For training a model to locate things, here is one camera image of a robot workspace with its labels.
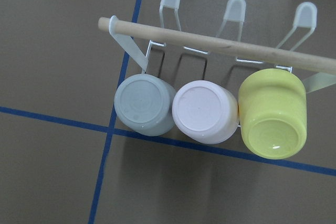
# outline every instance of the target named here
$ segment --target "plastic cup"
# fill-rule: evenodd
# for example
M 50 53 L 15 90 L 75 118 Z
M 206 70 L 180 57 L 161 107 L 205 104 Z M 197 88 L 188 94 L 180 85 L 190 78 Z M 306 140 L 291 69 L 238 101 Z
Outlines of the plastic cup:
M 176 126 L 204 144 L 227 140 L 239 122 L 235 97 L 209 81 L 193 81 L 178 90 L 172 112 Z
M 292 73 L 264 69 L 250 75 L 238 95 L 241 136 L 258 156 L 283 159 L 307 137 L 306 90 Z
M 163 80 L 149 74 L 125 79 L 114 96 L 119 119 L 146 136 L 158 136 L 174 126 L 171 107 L 176 91 Z

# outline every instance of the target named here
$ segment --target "white cup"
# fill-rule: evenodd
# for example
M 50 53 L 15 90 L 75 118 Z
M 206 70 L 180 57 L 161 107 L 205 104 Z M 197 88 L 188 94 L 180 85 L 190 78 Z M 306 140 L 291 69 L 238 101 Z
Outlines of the white cup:
M 171 107 L 176 91 L 163 80 L 149 74 L 125 79 L 114 96 L 119 119 L 146 136 L 158 136 L 174 126 Z
M 178 90 L 172 112 L 176 126 L 204 144 L 227 140 L 239 123 L 235 97 L 209 81 L 193 81 Z

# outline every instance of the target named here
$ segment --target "light blue cup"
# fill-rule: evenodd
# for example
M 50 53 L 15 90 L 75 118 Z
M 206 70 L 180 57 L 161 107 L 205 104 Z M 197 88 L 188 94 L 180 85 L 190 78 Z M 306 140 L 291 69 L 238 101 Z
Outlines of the light blue cup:
M 114 96 L 119 119 L 146 136 L 158 136 L 174 126 L 172 103 L 176 91 L 163 80 L 136 74 L 125 79 Z

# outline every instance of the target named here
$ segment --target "blue tape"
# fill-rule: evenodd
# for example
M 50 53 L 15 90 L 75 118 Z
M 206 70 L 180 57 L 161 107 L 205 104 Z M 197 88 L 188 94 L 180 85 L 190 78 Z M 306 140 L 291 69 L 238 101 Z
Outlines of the blue tape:
M 336 176 L 336 169 L 332 169 L 332 168 L 297 163 L 297 162 L 283 160 L 283 159 L 281 160 L 266 159 L 266 158 L 262 158 L 255 154 L 251 154 L 251 153 L 238 152 L 238 151 L 232 151 L 232 150 L 227 150 L 223 148 L 213 147 L 209 145 L 202 145 L 202 144 L 190 143 L 190 142 L 185 142 L 185 141 L 180 141 L 180 140 L 173 140 L 170 138 L 164 138 L 160 136 L 155 136 L 155 137 L 144 136 L 137 132 L 130 132 L 130 131 L 121 130 L 121 129 L 114 129 L 113 133 L 114 135 L 132 137 L 132 138 L 137 138 L 137 139 L 155 142 L 155 143 L 174 145 L 174 146 L 188 148 L 188 149 L 202 151 L 202 152 L 209 152 L 209 153 L 223 155 L 223 156 L 246 159 L 249 161 L 256 161 L 260 163 L 277 165 L 277 166 L 282 166 L 282 167 L 287 167 L 287 168 L 292 168 L 292 169 L 305 170 L 307 172 L 312 172 L 312 173 Z
M 47 121 L 51 123 L 58 123 L 58 124 L 63 124 L 67 126 L 78 127 L 78 128 L 92 130 L 92 131 L 99 131 L 99 132 L 105 132 L 105 133 L 109 132 L 109 128 L 106 126 L 92 124 L 92 123 L 84 123 L 84 122 L 79 122 L 79 121 L 65 119 L 65 118 L 58 118 L 55 116 L 43 115 L 43 114 L 28 112 L 24 110 L 15 110 L 15 109 L 0 106 L 0 112 L 11 114 L 11 115 L 23 116 L 25 118 L 32 118 L 32 119 Z
M 139 11 L 141 7 L 141 2 L 142 0 L 136 0 L 135 1 L 135 6 L 134 6 L 134 11 L 133 11 L 133 16 L 132 16 L 132 22 L 136 23 L 138 21 L 139 17 Z M 126 71 L 127 71 L 127 65 L 129 61 L 130 56 L 125 52 L 123 60 L 122 60 L 122 65 L 120 69 L 120 74 L 119 74 L 119 80 L 118 80 L 118 86 L 122 83 L 122 81 L 125 79 L 126 76 Z M 117 119 L 117 114 L 115 112 L 114 106 L 112 108 L 112 113 L 111 113 L 111 118 L 110 118 L 110 123 L 109 123 L 109 133 L 106 136 L 105 140 L 105 146 L 101 158 L 101 163 L 99 167 L 99 172 L 98 172 L 98 178 L 96 182 L 96 187 L 93 195 L 93 200 L 91 204 L 91 210 L 90 210 L 90 216 L 89 216 L 89 221 L 88 224 L 94 224 L 94 220 L 96 218 L 96 213 L 97 213 L 97 208 L 98 208 L 98 202 L 99 202 L 99 197 L 100 197 L 100 192 L 101 192 L 101 186 L 104 180 L 104 168 L 105 168 L 105 163 L 107 160 L 107 156 L 110 152 L 111 144 L 112 144 L 112 137 L 114 134 L 114 126 L 115 122 Z

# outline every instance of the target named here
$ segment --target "yellow cup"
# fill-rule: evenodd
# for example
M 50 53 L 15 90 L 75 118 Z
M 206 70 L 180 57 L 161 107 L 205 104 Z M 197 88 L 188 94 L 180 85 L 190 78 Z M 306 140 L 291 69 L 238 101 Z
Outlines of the yellow cup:
M 250 75 L 238 94 L 241 136 L 258 156 L 283 159 L 298 153 L 307 138 L 306 90 L 281 69 Z

